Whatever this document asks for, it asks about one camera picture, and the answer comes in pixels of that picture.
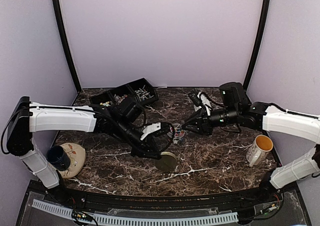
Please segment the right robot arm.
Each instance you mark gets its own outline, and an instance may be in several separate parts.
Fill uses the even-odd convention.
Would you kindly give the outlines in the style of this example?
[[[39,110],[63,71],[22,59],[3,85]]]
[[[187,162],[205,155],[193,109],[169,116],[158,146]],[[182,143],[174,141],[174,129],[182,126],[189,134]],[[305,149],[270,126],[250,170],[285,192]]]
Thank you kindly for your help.
[[[215,127],[236,124],[238,127],[279,132],[315,143],[315,147],[292,162],[268,171],[262,178],[255,198],[267,202],[284,186],[307,176],[320,174],[320,117],[284,109],[275,103],[251,102],[239,82],[219,86],[222,103],[213,109],[213,100],[204,92],[192,90],[188,97],[196,110],[182,125],[199,135],[211,135]]]

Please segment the white jar lid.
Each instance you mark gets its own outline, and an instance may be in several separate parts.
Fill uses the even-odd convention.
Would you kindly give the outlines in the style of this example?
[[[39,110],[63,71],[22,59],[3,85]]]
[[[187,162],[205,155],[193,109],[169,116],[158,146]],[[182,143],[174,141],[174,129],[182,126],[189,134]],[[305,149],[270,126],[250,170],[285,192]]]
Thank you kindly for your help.
[[[154,161],[155,167],[163,172],[174,171],[178,163],[176,155],[167,151],[162,152],[160,155],[161,158]]]

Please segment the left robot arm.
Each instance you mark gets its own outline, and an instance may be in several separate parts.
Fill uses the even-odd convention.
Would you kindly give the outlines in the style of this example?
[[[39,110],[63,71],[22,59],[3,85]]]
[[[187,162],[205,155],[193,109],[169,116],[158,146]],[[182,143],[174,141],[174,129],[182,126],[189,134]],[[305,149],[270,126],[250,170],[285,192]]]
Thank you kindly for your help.
[[[159,146],[156,137],[174,133],[171,123],[146,123],[134,125],[134,121],[145,114],[143,106],[128,97],[119,104],[104,106],[55,106],[31,102],[23,96],[17,103],[0,138],[4,155],[20,158],[26,167],[47,189],[49,195],[60,204],[72,201],[60,172],[64,169],[62,157],[49,162],[33,140],[39,131],[82,131],[104,133],[131,147],[131,155],[140,158],[161,159],[168,146]]]

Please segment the black three-compartment candy tray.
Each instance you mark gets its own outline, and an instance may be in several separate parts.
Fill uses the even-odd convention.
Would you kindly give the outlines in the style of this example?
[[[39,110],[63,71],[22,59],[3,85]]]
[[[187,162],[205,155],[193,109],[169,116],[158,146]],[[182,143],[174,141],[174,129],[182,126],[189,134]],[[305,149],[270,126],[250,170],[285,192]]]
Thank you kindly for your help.
[[[127,97],[131,97],[142,106],[149,106],[159,100],[156,89],[145,78],[108,89],[90,97],[89,100],[92,104],[119,104]]]

